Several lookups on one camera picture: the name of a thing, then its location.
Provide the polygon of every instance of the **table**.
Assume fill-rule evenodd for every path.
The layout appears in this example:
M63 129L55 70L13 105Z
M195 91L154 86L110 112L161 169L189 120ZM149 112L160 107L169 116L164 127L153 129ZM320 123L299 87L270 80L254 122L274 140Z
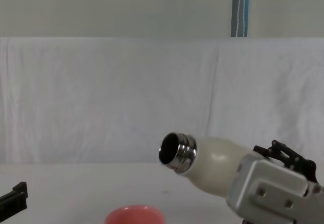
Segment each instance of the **table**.
M21 181L28 209L4 224L103 224L129 204L160 209L167 224L241 224L224 199L160 164L0 165L1 195Z

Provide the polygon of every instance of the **black object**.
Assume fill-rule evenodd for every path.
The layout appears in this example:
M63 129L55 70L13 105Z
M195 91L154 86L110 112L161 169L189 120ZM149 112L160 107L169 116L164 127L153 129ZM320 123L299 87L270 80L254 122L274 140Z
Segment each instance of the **black object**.
M285 144L273 140L272 146L268 149L255 146L253 151L261 154L267 159L273 158L283 163L283 166L290 170L304 175L307 180L317 183L316 179L316 163L312 160L305 159ZM242 224L252 224L247 220L243 220Z
M0 197L0 222L27 209L27 183L21 182L14 186L10 193Z

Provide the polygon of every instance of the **white wall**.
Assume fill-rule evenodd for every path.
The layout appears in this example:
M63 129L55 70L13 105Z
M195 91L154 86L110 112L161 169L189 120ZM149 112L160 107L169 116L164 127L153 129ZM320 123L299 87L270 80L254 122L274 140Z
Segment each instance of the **white wall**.
M324 0L250 0L250 37L323 37Z
M232 0L0 0L0 36L228 37Z

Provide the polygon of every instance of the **white backdrop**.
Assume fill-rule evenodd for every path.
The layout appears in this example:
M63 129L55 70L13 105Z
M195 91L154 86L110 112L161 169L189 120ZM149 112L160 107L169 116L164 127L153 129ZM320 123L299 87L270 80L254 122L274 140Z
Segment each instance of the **white backdrop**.
M0 0L0 36L230 37L232 0Z
M0 40L1 162L156 162L170 131L324 155L324 39Z
M324 37L324 0L250 0L249 37Z

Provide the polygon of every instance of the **bottle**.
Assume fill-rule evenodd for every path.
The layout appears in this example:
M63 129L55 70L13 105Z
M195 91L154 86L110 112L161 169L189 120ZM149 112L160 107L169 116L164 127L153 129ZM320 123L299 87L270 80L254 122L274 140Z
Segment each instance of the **bottle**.
M159 160L202 191L225 198L242 158L251 152L230 140L172 132L162 141Z

